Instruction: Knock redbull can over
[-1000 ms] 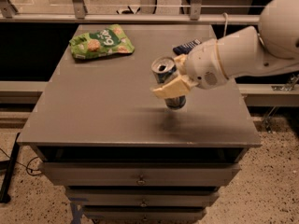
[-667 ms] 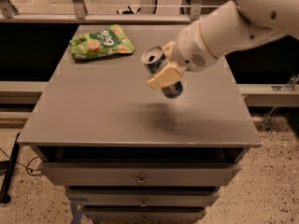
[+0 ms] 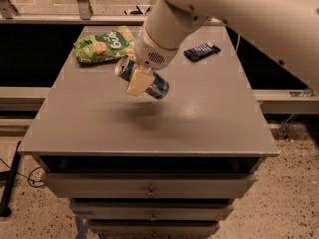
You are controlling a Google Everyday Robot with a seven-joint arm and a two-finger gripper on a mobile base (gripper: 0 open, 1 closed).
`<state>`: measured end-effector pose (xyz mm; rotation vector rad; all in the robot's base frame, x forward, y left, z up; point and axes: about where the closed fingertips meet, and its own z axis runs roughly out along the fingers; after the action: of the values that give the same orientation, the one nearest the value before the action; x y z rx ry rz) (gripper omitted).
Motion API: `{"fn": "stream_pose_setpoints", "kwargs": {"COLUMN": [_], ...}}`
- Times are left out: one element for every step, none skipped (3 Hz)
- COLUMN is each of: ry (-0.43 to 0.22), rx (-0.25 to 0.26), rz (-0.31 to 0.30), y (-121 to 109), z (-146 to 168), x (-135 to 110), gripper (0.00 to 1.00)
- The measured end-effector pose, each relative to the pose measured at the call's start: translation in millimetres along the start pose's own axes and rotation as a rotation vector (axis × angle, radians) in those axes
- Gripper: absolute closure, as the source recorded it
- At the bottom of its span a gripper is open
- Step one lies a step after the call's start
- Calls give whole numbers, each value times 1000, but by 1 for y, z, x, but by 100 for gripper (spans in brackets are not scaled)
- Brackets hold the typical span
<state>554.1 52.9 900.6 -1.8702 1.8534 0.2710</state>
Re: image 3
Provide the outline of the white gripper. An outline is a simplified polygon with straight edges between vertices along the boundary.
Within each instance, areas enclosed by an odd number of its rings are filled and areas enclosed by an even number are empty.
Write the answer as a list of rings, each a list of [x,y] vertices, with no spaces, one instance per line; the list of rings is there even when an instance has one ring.
[[[146,28],[141,27],[135,40],[136,63],[154,70],[161,70],[169,65],[177,54],[177,49],[167,49],[156,44],[148,35]],[[154,80],[150,68],[134,69],[126,93],[130,96],[142,94]]]

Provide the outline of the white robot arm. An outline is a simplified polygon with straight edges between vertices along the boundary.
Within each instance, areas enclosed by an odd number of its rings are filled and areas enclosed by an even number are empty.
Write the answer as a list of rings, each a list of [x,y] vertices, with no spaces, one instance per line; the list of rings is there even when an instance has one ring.
[[[134,60],[156,70],[167,67],[209,18],[319,90],[319,0],[156,0],[136,36]]]

